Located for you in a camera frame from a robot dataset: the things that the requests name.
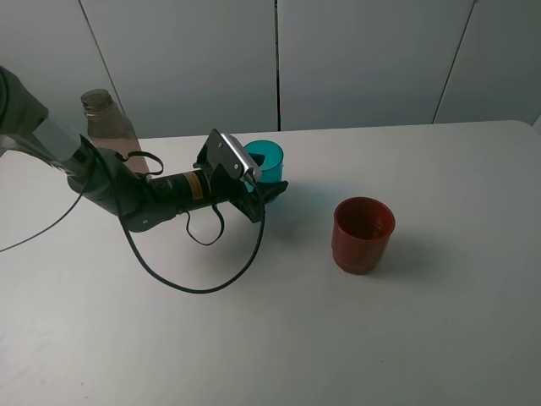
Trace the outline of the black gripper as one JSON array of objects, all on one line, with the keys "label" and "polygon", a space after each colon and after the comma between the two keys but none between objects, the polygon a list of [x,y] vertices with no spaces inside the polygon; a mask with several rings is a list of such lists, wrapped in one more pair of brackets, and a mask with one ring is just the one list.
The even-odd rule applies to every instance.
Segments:
[{"label": "black gripper", "polygon": [[[262,167],[265,155],[250,152],[249,155]],[[231,177],[222,164],[213,168],[207,163],[195,163],[194,174],[202,186],[201,199],[192,199],[192,209],[198,210],[229,202],[242,212],[252,223],[260,222],[263,218],[261,205],[267,205],[287,190],[288,182],[274,183],[258,182],[253,192],[249,192],[244,182],[236,176]]]}]

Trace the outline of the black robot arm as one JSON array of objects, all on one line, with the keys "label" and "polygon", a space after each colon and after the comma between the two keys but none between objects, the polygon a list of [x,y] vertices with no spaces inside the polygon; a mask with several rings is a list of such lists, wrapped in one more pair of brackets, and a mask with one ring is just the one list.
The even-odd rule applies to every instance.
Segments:
[{"label": "black robot arm", "polygon": [[248,153],[232,135],[213,129],[191,172],[164,176],[128,168],[128,156],[97,148],[83,135],[60,126],[19,78],[1,70],[1,147],[20,151],[63,171],[69,187],[126,228],[145,232],[177,215],[229,202],[251,222],[288,183],[261,181],[263,157]]}]

